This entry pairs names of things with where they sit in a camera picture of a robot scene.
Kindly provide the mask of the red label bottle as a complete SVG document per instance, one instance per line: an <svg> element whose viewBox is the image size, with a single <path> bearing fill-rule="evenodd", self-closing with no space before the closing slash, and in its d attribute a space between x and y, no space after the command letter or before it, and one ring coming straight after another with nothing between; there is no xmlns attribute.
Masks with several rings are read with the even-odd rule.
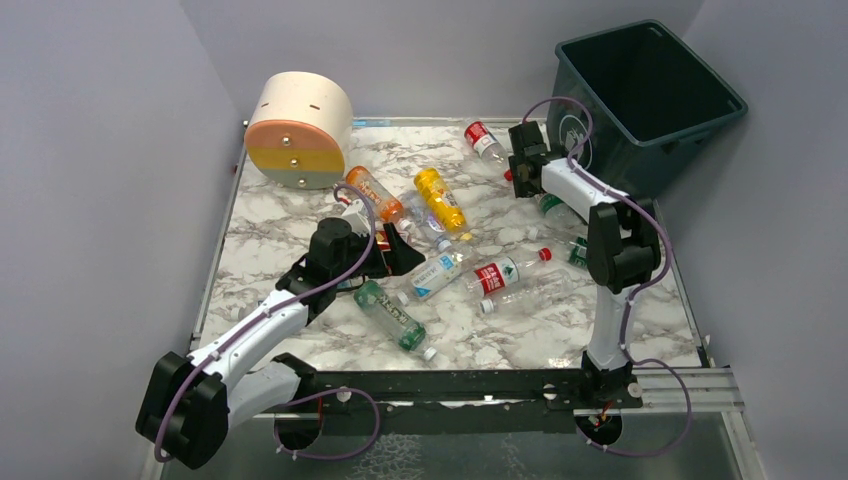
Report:
<svg viewBox="0 0 848 480"><path fill-rule="evenodd" d="M509 183L513 181L508 150L482 121L471 121L465 128L463 136L478 155L482 167L489 175L500 176Z"/></svg>
<svg viewBox="0 0 848 480"><path fill-rule="evenodd" d="M496 257L463 276L465 290L475 298L488 296L530 277L552 257L547 247Z"/></svg>

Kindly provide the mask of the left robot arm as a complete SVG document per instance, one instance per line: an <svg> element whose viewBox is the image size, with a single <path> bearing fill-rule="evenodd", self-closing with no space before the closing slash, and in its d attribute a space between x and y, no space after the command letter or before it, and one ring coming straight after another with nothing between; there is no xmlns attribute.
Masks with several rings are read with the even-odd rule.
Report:
<svg viewBox="0 0 848 480"><path fill-rule="evenodd" d="M156 362L135 430L153 444L157 461L197 469L216 454L230 428L294 399L302 382L294 368L256 364L323 313L339 283L402 276L424 262L393 224L382 229L386 250L377 244L375 226L362 234L342 218L321 220L307 252L255 310L206 346L185 355L169 352Z"/></svg>

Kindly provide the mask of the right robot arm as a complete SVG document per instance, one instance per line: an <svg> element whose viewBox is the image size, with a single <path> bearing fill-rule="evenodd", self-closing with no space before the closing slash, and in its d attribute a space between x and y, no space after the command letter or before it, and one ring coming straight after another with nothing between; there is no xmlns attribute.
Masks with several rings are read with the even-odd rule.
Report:
<svg viewBox="0 0 848 480"><path fill-rule="evenodd" d="M633 294L648 284L662 260L654 203L632 197L550 150L536 122L508 130L508 158L518 198L550 193L588 224L586 264L597 285L593 333L581 360L587 399L612 398L632 383L627 353Z"/></svg>

